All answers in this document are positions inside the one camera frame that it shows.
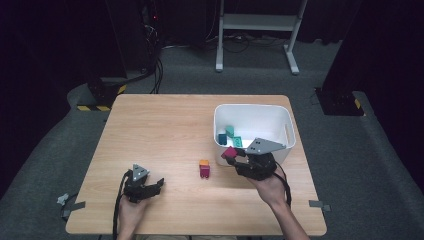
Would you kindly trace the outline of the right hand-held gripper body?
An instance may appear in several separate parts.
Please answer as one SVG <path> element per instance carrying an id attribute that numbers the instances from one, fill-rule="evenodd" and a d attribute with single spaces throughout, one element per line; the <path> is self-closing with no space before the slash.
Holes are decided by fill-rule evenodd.
<path id="1" fill-rule="evenodd" d="M 277 169 L 277 161 L 273 153 L 285 148 L 284 144 L 256 138 L 244 149 L 247 162 L 239 162 L 238 166 L 234 166 L 237 174 L 258 181 L 271 177 Z"/>

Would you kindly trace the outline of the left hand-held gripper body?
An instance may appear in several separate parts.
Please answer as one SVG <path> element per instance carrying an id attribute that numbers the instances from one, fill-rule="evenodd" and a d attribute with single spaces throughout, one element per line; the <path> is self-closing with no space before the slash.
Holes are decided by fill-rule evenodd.
<path id="1" fill-rule="evenodd" d="M 130 175 L 125 182 L 123 194 L 132 203 L 137 203 L 149 197 L 150 189 L 159 188 L 153 185 L 146 185 L 149 171 L 138 164 L 134 164 L 130 170 Z"/>

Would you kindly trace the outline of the white plastic bin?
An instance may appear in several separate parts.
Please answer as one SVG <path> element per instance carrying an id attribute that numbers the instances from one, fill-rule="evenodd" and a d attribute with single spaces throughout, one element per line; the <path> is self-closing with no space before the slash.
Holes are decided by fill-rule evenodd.
<path id="1" fill-rule="evenodd" d="M 263 138 L 284 144 L 285 149 L 273 153 L 275 160 L 282 164 L 296 144 L 295 130 L 289 111 L 278 105 L 221 104 L 214 112 L 213 131 L 217 147 L 215 161 L 228 166 L 221 154 L 233 147 L 233 138 L 227 136 L 227 144 L 218 143 L 218 135 L 226 134 L 225 127 L 234 127 L 235 136 L 242 138 L 242 149 L 246 149 L 256 138 Z"/>

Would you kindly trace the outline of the person's left hand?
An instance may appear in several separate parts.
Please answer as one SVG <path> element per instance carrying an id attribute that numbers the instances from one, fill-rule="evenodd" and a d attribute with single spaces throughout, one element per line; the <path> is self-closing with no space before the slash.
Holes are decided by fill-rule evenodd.
<path id="1" fill-rule="evenodd" d="M 143 219 L 148 204 L 148 199 L 141 200 L 138 203 L 132 203 L 126 196 L 123 196 L 119 203 L 118 234 L 121 232 L 135 233 L 135 230 Z"/>

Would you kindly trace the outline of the person's right hand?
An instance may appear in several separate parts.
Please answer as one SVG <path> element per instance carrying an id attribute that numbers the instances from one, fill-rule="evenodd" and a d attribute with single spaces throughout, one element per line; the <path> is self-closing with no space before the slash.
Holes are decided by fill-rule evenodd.
<path id="1" fill-rule="evenodd" d="M 248 178 L 256 188 L 260 198 L 273 210 L 287 208 L 286 188 L 283 181 L 286 179 L 283 171 L 277 168 L 271 177 L 258 181 Z"/>

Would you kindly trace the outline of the grey tape strip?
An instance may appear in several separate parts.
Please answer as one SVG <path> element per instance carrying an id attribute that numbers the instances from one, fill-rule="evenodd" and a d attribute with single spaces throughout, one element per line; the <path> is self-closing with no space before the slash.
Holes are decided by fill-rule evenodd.
<path id="1" fill-rule="evenodd" d="M 73 211 L 79 210 L 79 209 L 83 209 L 86 206 L 86 202 L 79 202 L 79 203 L 74 203 L 72 206 L 70 206 L 69 208 L 64 208 L 61 211 L 61 218 L 64 220 L 67 220 L 70 216 L 70 214 Z"/>
<path id="2" fill-rule="evenodd" d="M 329 204 L 325 204 L 324 202 L 318 200 L 310 200 L 309 206 L 314 208 L 320 208 L 323 212 L 331 211 L 331 206 Z"/>

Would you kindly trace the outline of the black stand base striped edge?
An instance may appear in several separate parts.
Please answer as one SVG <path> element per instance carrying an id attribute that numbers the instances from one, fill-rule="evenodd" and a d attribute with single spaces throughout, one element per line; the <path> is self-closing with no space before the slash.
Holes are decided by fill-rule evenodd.
<path id="1" fill-rule="evenodd" d="M 89 81 L 83 88 L 76 107 L 80 111 L 110 111 L 118 95 L 126 90 L 122 83 Z"/>

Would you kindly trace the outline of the white metal stand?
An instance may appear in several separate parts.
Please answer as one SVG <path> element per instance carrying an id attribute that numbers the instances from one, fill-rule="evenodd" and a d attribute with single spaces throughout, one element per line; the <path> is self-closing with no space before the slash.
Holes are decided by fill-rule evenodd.
<path id="1" fill-rule="evenodd" d="M 283 46 L 283 51 L 287 58 L 291 73 L 293 75 L 298 75 L 300 70 L 293 54 L 293 48 L 307 3 L 308 0 L 301 0 L 296 15 L 256 15 L 226 13 L 225 0 L 220 0 L 215 70 L 217 72 L 222 72 L 224 69 L 223 39 L 225 30 L 263 30 L 291 33 L 289 43 Z"/>

